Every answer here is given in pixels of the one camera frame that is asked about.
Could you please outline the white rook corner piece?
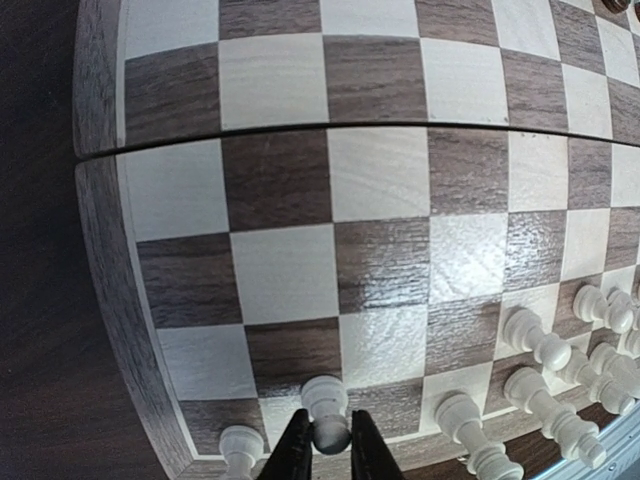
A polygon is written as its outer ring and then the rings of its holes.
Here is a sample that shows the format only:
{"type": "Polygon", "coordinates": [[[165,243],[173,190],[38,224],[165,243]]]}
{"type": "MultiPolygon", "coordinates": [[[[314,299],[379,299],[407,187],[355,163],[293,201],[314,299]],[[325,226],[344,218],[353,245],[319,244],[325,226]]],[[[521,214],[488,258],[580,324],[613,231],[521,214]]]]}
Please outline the white rook corner piece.
{"type": "Polygon", "coordinates": [[[264,452],[264,440],[255,429],[234,425],[222,432],[219,448],[226,463],[221,479],[251,480],[252,469],[264,452]]]}

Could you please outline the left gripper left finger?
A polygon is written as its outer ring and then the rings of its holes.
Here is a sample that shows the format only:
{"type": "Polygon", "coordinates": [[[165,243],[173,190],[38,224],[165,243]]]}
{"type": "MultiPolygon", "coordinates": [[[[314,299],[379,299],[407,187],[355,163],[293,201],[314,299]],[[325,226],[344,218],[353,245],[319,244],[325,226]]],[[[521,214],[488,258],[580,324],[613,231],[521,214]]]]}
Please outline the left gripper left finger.
{"type": "Polygon", "coordinates": [[[296,410],[257,480],[310,480],[312,438],[308,411],[296,410]]]}

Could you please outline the white pawn second row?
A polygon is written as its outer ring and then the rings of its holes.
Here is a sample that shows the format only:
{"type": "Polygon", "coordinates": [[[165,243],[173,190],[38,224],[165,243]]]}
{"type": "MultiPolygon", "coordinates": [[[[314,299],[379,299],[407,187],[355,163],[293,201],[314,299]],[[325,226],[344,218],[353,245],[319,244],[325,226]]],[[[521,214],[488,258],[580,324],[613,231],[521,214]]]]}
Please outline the white pawn second row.
{"type": "Polygon", "coordinates": [[[614,289],[607,297],[607,325],[615,333],[628,333],[635,323],[635,306],[632,298],[620,289],[614,289]]]}

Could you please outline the white tall piece carried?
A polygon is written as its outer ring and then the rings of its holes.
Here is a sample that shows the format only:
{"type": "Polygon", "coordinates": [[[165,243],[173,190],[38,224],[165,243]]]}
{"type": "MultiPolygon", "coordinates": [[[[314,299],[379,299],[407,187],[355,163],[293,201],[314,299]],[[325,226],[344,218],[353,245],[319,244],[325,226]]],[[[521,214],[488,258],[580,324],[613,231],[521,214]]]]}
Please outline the white tall piece carried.
{"type": "Polygon", "coordinates": [[[605,462],[607,452],[598,439],[597,424],[583,420],[574,405],[556,400],[536,370],[518,369],[507,379],[503,392],[513,406],[541,422],[542,435],[559,446],[564,459],[581,460],[591,469],[605,462]]]}

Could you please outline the white pawn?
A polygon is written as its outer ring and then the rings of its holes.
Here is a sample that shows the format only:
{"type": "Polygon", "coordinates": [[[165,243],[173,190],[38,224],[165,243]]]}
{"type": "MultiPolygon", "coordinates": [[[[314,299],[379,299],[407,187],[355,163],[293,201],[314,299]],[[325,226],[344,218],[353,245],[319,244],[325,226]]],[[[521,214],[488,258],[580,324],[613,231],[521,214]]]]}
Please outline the white pawn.
{"type": "Polygon", "coordinates": [[[574,315],[586,323],[602,321],[604,326],[609,328],[607,325],[608,296],[593,285],[584,285],[574,298],[572,306],[574,315]]]}
{"type": "Polygon", "coordinates": [[[343,452],[351,441],[346,419],[348,395],[342,381],[321,375],[307,381],[301,389],[302,407],[313,423],[313,443],[324,455],[343,452]]]}
{"type": "Polygon", "coordinates": [[[545,333],[541,318],[528,309],[518,309],[505,322],[504,342],[519,352],[532,352],[537,363],[557,372],[567,366],[572,346],[554,332],[545,333]]]}

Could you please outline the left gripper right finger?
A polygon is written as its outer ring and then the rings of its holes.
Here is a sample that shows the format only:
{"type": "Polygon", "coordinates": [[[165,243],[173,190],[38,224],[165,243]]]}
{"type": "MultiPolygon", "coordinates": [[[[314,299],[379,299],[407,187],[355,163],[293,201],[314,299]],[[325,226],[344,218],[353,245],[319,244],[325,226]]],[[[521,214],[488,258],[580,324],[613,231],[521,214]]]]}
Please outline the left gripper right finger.
{"type": "Polygon", "coordinates": [[[403,474],[371,415],[352,411],[351,478],[402,480],[403,474]]]}

